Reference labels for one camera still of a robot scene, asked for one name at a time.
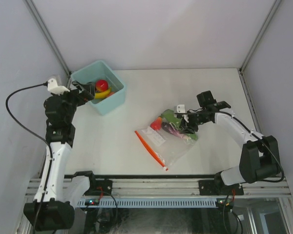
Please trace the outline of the yellow fake banana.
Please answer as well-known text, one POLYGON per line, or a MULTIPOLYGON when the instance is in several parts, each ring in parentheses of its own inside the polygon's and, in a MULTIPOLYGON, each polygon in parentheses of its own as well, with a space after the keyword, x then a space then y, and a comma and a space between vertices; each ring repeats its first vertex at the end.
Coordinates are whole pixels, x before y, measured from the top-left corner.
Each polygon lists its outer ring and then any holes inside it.
POLYGON ((106 97, 109 96, 109 94, 111 93, 111 88, 108 88, 107 90, 103 91, 103 92, 96 92, 94 95, 94 99, 104 99, 106 97))

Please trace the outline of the red fake apple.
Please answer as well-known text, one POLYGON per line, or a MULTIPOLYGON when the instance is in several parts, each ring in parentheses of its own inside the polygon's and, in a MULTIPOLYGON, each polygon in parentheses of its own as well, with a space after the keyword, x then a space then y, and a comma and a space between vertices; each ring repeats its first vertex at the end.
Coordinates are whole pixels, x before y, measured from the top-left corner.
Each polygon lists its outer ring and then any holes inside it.
POLYGON ((97 93, 105 92, 109 89, 109 84, 106 80, 100 79, 95 83, 95 89, 97 93))

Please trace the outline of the teal plastic bin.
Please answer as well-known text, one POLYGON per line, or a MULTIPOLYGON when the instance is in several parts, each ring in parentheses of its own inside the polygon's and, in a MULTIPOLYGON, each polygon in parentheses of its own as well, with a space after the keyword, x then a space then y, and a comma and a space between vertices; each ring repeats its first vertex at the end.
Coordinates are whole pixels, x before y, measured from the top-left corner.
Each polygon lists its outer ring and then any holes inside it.
POLYGON ((72 73, 71 79, 81 84, 94 85, 99 80, 105 80, 111 88, 111 93, 105 98, 94 99, 89 103, 96 111, 105 115, 125 102, 126 84, 103 60, 72 73))

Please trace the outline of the clear zip top bag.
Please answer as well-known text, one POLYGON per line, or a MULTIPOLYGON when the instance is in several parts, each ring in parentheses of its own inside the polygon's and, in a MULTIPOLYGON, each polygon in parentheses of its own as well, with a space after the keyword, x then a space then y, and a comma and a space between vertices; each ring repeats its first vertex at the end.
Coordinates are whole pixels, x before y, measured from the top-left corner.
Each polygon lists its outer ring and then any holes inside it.
POLYGON ((183 140, 164 130, 153 130, 150 125, 135 131, 148 153, 163 167, 165 171, 183 157, 197 140, 183 140))

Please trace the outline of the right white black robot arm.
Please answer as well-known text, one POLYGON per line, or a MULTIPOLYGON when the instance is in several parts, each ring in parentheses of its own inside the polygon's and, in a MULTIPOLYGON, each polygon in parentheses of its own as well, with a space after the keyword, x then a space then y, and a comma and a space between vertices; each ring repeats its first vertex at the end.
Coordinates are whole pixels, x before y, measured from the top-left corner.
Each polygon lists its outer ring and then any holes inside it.
POLYGON ((226 101, 214 99, 211 91, 198 94, 197 100, 199 110, 186 110, 183 104, 175 107, 174 114, 181 120, 181 133, 194 134, 200 125, 212 122, 226 130, 241 148, 239 164, 215 174, 214 187, 217 193, 227 194, 233 185, 270 182, 271 176, 281 175, 277 182, 284 179, 275 137, 264 136, 248 128, 238 119, 231 106, 226 101))

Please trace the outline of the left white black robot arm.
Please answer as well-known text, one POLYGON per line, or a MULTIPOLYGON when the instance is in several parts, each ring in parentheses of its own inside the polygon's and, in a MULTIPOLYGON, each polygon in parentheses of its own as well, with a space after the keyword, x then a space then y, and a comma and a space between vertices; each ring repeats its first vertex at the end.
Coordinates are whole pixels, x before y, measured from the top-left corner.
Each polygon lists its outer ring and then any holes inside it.
POLYGON ((43 106, 47 116, 45 140, 46 159, 38 190, 33 202, 26 203, 23 213, 33 227, 33 232, 68 230, 73 226, 75 209, 82 195, 92 195, 97 182, 91 171, 77 172, 69 187, 64 190, 66 164, 71 155, 75 127, 73 117, 79 106, 94 99, 88 86, 73 82, 75 89, 59 85, 50 78, 47 89, 51 96, 43 106))

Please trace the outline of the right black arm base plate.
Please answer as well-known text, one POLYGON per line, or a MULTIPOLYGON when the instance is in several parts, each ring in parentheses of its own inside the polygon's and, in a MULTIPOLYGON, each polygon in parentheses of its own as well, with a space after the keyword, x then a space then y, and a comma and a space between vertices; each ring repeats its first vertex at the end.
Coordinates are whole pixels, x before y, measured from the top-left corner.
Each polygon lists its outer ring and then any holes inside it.
POLYGON ((239 184, 234 185, 217 185, 212 179, 199 180, 199 193, 200 195, 244 195, 243 187, 239 184))

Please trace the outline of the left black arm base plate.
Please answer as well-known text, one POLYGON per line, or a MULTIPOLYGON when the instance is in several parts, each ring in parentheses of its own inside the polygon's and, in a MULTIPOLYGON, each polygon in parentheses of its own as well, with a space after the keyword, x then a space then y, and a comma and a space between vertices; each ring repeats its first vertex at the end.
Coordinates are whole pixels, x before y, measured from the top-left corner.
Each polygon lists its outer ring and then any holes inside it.
POLYGON ((85 195, 101 195, 105 193, 111 193, 113 187, 113 181, 109 179, 94 180, 90 182, 89 189, 85 192, 85 195))

